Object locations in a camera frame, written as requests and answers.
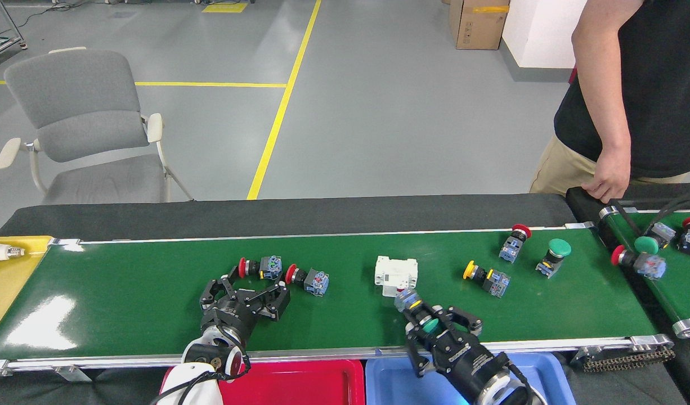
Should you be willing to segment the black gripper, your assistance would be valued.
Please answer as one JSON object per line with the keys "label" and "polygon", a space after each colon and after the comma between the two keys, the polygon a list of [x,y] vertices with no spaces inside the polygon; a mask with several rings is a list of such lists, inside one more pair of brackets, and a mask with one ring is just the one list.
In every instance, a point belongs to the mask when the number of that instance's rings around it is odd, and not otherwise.
{"label": "black gripper", "polygon": [[[432,307],[435,323],[406,325],[406,352],[415,377],[436,371],[460,394],[482,394],[494,384],[494,377],[505,376],[502,359],[487,350],[476,336],[482,332],[482,320],[456,306]],[[448,331],[448,325],[454,331]],[[455,330],[463,326],[467,332]]]}
{"label": "black gripper", "polygon": [[210,340],[224,339],[234,345],[247,346],[257,325],[258,316],[280,320],[288,307],[290,290],[282,281],[276,281],[262,290],[240,290],[240,300],[234,288],[239,277],[239,266],[234,265],[229,273],[206,284],[199,305],[203,310],[201,332]]}

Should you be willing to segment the person's right hand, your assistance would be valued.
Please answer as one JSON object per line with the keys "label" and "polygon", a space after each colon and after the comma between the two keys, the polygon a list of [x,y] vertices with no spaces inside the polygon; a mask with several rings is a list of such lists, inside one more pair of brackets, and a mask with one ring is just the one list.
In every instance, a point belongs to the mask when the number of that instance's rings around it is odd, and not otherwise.
{"label": "person's right hand", "polygon": [[604,147],[597,162],[594,176],[581,184],[586,193],[602,203],[620,199],[630,184],[630,146]]}

